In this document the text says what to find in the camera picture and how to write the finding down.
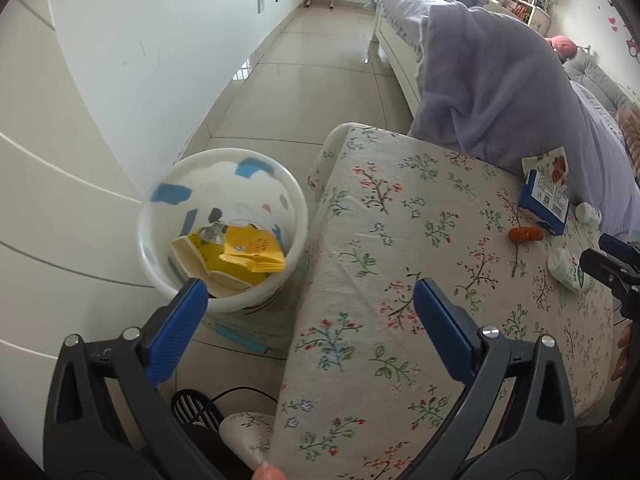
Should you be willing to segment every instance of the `pink hat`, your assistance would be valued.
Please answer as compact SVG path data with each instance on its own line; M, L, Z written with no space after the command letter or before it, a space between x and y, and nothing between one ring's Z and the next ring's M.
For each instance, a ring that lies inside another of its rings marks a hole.
M552 48L569 59L578 53L578 46L566 36L554 36L545 40Z

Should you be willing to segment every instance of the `bedsheet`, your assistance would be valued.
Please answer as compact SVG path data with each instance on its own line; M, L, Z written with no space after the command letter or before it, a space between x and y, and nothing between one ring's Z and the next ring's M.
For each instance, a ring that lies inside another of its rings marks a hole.
M562 237L516 247L520 180L417 139L343 124L308 180L317 202L306 281L278 411L264 442L291 480L393 479L422 449L462 388L412 305L430 276L478 325L511 338L555 336L578 415L608 379L612 299L577 295L546 270L550 248L578 255L599 233L570 214ZM497 399L495 429L511 389ZM484 449L484 434L475 452Z
M420 22L428 16L431 6L443 5L445 0L374 0L382 9L382 16L393 27L398 36L422 55L420 49Z

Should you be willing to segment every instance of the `white pill bottle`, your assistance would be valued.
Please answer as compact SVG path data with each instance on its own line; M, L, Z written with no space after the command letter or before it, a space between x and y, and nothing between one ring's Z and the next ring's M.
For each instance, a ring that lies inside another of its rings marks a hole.
M546 266L551 275L569 290L578 293L589 290L591 277L584 273L578 260L566 249L551 251Z
M575 218L580 223L600 227L602 213L597 207L592 206L590 203L582 202L575 207Z

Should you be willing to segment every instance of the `finger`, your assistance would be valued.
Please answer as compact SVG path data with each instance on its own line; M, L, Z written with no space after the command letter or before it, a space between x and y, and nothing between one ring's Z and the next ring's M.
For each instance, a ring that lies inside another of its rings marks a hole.
M625 326L625 329L620 334L618 339L618 348L624 348L631 342L631 323Z
M269 465L265 460L260 464L258 469L255 470L251 480L287 480L284 473L280 471L276 466Z
M629 359L629 348L624 348L618 356L618 362L616 362L616 368L611 374L611 380L617 381L625 373L626 364Z

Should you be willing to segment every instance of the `black cable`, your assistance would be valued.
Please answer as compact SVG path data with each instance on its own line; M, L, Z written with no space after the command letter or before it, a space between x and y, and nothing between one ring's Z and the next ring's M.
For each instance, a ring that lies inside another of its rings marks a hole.
M221 394L217 394L212 399L209 399L209 402L207 402L204 406L202 406L200 410L186 422L186 424L192 424L194 420L198 420L198 418L204 413L204 411L211 404L216 402L220 397L224 397L226 394L230 394L231 392L236 392L238 390L251 390L252 392L258 392L259 394L263 394L265 397L269 397L276 404L278 403L278 399L274 399L273 397L271 397L269 394L266 394L262 390L258 390L257 388L252 388L251 386L236 386L235 388L229 388L228 390L225 390Z

